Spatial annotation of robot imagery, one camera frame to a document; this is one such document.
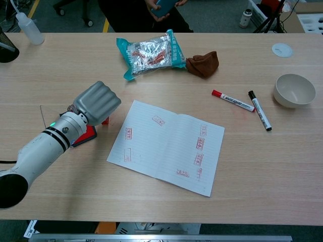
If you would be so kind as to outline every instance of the bowl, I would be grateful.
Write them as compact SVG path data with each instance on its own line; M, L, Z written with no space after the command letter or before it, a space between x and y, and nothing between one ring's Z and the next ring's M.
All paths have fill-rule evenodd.
M316 95L313 84L296 74L279 77L274 88L276 101L285 107L296 108L310 104Z

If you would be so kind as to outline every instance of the open notebook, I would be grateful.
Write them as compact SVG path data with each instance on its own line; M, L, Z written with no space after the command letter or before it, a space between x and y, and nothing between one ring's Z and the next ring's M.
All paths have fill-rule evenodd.
M134 101L107 161L211 196L224 128Z

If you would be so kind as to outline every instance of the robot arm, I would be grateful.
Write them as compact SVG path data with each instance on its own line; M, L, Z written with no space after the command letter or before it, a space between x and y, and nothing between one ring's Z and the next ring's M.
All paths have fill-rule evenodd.
M73 103L77 113L63 114L19 151L13 168L0 172L0 209L17 205L33 181L86 132L86 125L100 124L120 103L103 82L80 94Z

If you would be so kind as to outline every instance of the snack bag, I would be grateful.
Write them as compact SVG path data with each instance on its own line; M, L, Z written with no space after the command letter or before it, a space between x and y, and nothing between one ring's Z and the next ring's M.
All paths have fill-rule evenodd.
M126 39L117 38L117 47L129 66L124 74L128 81L159 68L185 68L186 65L185 57L171 29L164 36L143 42L129 43Z

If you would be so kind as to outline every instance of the black marker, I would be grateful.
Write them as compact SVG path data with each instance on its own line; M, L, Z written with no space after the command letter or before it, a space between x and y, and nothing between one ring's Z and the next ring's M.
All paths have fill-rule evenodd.
M248 95L249 95L251 101L253 102L254 107L256 108L256 111L257 111L257 113L259 115L259 118L260 118L264 128L267 131L272 130L272 126L270 125L266 115L264 114L264 112L263 112L263 110L262 110L262 108L260 106L260 103L259 103L258 99L256 98L256 95L254 94L254 92L250 91L250 92L248 92Z

